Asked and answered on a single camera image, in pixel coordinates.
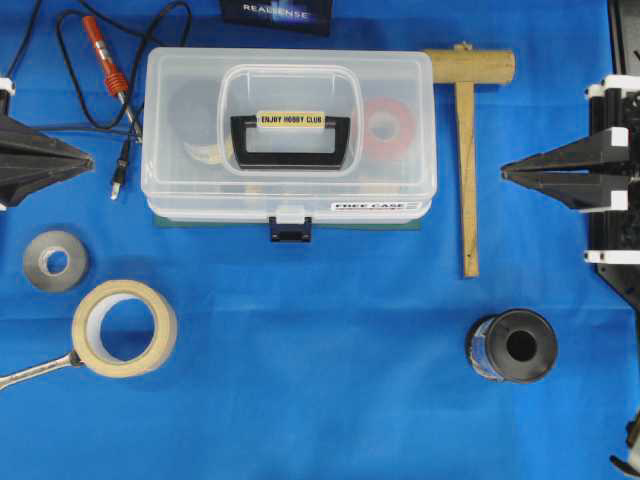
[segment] blue cloth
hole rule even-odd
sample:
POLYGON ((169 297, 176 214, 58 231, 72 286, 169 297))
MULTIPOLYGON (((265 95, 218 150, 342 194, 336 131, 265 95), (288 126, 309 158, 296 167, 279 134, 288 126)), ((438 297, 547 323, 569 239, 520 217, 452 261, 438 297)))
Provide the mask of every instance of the blue cloth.
MULTIPOLYGON (((2 7, 3 69, 30 3, 2 7)), ((216 0, 190 3, 198 46, 418 50, 466 40, 514 49, 514 82, 477 88, 481 275, 461 278, 451 87, 436 88, 439 192, 422 229, 317 229, 310 245, 271 244, 259 226, 155 228, 137 149, 114 203, 108 184, 120 141, 60 134, 93 155, 96 172, 0 219, 0 372, 68 351, 75 307, 109 279, 162 292, 179 339, 147 376, 65 369, 2 391, 2 476, 615 477, 608 456, 625 455, 624 426, 638 406, 633 313, 584 264, 585 218, 499 176, 505 163, 586 135, 584 88, 611 71, 605 2, 336 0, 328 38, 224 24, 216 0), (64 294, 36 291, 22 273, 24 248, 51 228, 75 233, 91 256, 86 278, 64 294), (552 323, 557 364, 536 384, 487 382, 467 364, 465 334, 515 306, 552 323)), ((164 2, 94 4, 142 28, 164 2)), ((45 1, 15 77, 11 114, 28 125, 84 121, 55 42, 65 6, 76 8, 45 1)), ((180 24, 158 36, 176 38, 180 24)), ((118 105, 78 19, 65 33, 90 106, 107 119, 118 105)), ((135 40, 105 33, 129 65, 135 40)), ((120 311, 131 349, 144 336, 135 312, 120 311)))

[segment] realsense box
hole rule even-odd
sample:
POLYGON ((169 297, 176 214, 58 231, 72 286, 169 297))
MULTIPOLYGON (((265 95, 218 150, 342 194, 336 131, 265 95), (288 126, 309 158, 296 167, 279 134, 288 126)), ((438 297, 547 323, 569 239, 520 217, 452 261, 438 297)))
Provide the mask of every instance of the realsense box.
POLYGON ((333 0, 220 0, 227 22, 329 35, 333 0))

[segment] wooden t-shaped stick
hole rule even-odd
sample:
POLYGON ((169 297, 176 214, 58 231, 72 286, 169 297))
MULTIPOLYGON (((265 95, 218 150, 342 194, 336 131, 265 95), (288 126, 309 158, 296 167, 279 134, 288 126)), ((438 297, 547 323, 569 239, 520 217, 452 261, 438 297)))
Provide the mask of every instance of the wooden t-shaped stick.
POLYGON ((453 50, 424 52, 431 57, 433 63, 434 83, 453 83, 455 86, 464 276, 477 277, 479 268, 474 86, 477 83, 511 82, 516 61, 510 50, 473 50, 468 43, 455 45, 453 50))

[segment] masking tape roll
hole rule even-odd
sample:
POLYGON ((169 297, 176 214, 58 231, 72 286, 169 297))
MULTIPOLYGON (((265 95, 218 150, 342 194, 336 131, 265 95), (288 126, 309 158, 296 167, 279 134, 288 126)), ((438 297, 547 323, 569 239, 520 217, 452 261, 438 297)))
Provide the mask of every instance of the masking tape roll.
POLYGON ((82 299, 71 327, 73 348, 82 362, 98 375, 135 377, 159 368, 171 355, 178 333, 175 313, 155 290, 133 280, 113 280, 98 285, 82 299), (151 342, 137 357, 122 361, 113 357, 100 338, 102 321, 116 304, 141 300, 153 315, 151 342))

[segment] metal wrench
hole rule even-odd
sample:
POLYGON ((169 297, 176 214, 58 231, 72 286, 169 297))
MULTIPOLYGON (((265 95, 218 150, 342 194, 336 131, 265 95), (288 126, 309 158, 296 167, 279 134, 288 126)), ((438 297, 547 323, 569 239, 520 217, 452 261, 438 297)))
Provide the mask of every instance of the metal wrench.
POLYGON ((67 353, 64 357, 56 358, 55 360, 50 360, 10 375, 0 377, 0 390, 10 385, 39 377, 45 373, 53 372, 54 370, 59 370, 64 367, 81 367, 83 365, 84 363, 80 360, 78 354, 74 350, 71 350, 71 352, 67 353))

